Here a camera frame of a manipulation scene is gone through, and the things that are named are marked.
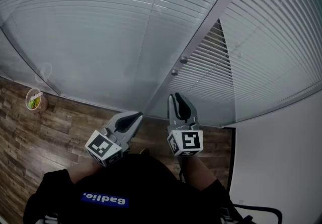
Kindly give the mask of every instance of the horizontal blinds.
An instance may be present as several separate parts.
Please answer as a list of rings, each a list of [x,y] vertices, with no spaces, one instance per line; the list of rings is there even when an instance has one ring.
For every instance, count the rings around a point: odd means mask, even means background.
[[[62,95],[142,110],[215,2],[0,0],[0,24]]]
[[[322,88],[321,34],[322,0],[233,0],[165,94],[234,107],[233,122],[281,108]]]

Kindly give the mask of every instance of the blue label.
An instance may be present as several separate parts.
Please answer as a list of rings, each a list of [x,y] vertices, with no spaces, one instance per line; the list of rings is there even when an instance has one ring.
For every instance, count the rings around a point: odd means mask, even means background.
[[[84,193],[80,199],[83,202],[93,202],[109,207],[129,207],[129,198],[108,194]]]

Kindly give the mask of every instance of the wooden floor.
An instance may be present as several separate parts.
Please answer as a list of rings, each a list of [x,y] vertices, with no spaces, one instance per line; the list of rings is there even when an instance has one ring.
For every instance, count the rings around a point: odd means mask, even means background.
[[[115,112],[60,97],[45,95],[43,113],[27,110],[29,88],[0,78],[0,215],[8,223],[22,223],[26,202],[44,173],[67,168],[88,157],[84,145]],[[167,144],[165,120],[145,118],[132,140],[131,151],[149,148],[178,176],[179,165]],[[227,185],[231,130],[202,128],[202,161]]]

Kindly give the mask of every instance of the paper cup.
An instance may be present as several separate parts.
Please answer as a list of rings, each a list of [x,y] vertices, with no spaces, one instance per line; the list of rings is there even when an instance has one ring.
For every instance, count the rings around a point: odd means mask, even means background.
[[[32,88],[29,90],[29,92],[26,95],[26,107],[28,110],[35,111],[35,112],[45,111],[47,109],[48,102],[47,102],[46,98],[44,97],[44,95],[40,96],[40,102],[36,108],[31,109],[28,107],[28,102],[29,102],[30,98],[32,96],[36,95],[37,93],[40,93],[40,90],[38,88]]]

